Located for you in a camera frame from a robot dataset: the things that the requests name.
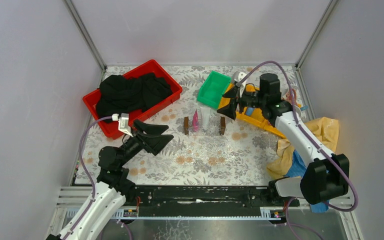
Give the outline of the clear acrylic toiletry tray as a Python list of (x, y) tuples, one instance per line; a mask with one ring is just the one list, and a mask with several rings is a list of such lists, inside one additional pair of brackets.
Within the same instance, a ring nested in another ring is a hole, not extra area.
[(211, 118), (208, 121), (198, 120), (196, 117), (192, 117), (192, 120), (188, 116), (183, 118), (182, 133), (194, 136), (223, 136), (227, 129), (227, 120), (225, 117)]

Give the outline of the white toothpaste tube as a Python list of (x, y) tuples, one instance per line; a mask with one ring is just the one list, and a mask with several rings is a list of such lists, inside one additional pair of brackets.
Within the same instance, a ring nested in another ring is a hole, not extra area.
[(211, 108), (207, 106), (200, 107), (201, 113), (201, 126), (202, 130), (206, 132), (209, 129), (210, 117), (211, 117)]

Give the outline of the pink toothpaste tube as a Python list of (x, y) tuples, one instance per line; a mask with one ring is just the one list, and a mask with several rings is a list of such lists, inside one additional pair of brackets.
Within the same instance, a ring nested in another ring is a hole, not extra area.
[(193, 116), (192, 116), (192, 129), (194, 132), (199, 131), (200, 124), (199, 124), (199, 114), (198, 110), (196, 109)]

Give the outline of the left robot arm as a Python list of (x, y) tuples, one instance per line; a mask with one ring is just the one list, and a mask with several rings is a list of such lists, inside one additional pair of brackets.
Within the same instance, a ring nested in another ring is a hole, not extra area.
[(92, 180), (92, 190), (71, 221), (49, 240), (95, 240), (114, 213), (136, 199), (136, 185), (128, 179), (124, 165), (142, 150), (156, 156), (174, 138), (166, 134), (168, 125), (133, 121), (133, 131), (121, 146), (105, 146), (99, 153), (100, 172)]

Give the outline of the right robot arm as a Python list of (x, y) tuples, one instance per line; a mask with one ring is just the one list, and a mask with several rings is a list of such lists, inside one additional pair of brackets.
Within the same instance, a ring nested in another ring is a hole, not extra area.
[(272, 180), (266, 193), (267, 201), (279, 206), (287, 198), (300, 198), (315, 205), (354, 192), (348, 158), (335, 154), (318, 140), (301, 120), (298, 108), (282, 99), (278, 76), (262, 74), (256, 90), (247, 89), (246, 77), (240, 71), (233, 75), (232, 86), (223, 94), (228, 102), (217, 112), (234, 120), (247, 108), (261, 110), (262, 117), (289, 140), (305, 166), (303, 176)]

